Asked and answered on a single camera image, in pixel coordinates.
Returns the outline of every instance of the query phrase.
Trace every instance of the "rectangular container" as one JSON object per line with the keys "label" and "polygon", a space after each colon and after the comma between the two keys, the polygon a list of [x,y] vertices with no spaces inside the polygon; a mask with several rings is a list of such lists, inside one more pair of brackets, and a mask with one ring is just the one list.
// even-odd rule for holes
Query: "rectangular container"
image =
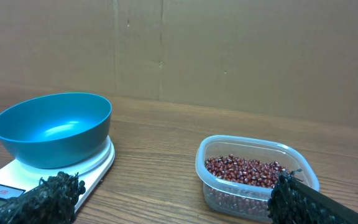
{"label": "rectangular container", "polygon": [[319,181],[306,159],[296,150],[277,142],[237,136],[210,136],[198,149],[196,171],[204,182],[205,202],[215,211],[257,221],[268,218],[267,201],[272,189],[241,184],[216,177],[206,169],[206,160],[233,154],[247,160],[257,159],[261,164],[278,161],[287,170],[302,169],[295,177],[307,186],[319,190]]}

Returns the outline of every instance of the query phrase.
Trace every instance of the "white scale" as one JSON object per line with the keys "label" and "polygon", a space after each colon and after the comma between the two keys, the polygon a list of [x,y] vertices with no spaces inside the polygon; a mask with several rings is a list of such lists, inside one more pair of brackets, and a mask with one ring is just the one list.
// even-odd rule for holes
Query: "white scale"
{"label": "white scale", "polygon": [[41,177],[47,180],[63,171],[69,175],[78,173],[79,181],[85,181],[86,191],[75,205],[76,213],[109,170],[116,156],[109,136],[98,148],[97,153],[87,160],[60,169],[38,169],[13,160],[0,169],[0,206],[8,198],[18,197],[38,186]]}

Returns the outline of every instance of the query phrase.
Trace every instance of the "wooden table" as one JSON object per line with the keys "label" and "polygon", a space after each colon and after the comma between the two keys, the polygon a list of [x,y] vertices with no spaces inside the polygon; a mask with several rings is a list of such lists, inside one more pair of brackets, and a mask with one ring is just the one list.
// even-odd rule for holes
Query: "wooden table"
{"label": "wooden table", "polygon": [[[0,112],[52,92],[56,90],[0,86]],[[114,107],[109,134],[116,160],[76,223],[248,223],[212,212],[204,202],[195,156],[200,142],[213,134],[294,147],[310,162],[321,192],[358,212],[357,127],[108,98]],[[0,168],[11,160],[0,145]]]}

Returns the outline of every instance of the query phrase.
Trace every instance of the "brown wall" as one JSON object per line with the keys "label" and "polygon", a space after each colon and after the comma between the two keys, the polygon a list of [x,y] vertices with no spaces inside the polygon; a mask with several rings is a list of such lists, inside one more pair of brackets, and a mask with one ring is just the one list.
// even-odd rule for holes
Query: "brown wall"
{"label": "brown wall", "polygon": [[0,83],[358,125],[358,1],[0,0]]}

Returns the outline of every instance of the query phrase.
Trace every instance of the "blue bowl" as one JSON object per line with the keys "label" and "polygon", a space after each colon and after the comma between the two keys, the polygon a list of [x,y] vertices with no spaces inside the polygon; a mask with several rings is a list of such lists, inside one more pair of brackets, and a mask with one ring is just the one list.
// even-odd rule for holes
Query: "blue bowl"
{"label": "blue bowl", "polygon": [[112,105],[91,93],[59,93],[0,114],[0,142],[17,160],[42,169],[92,156],[107,138]]}

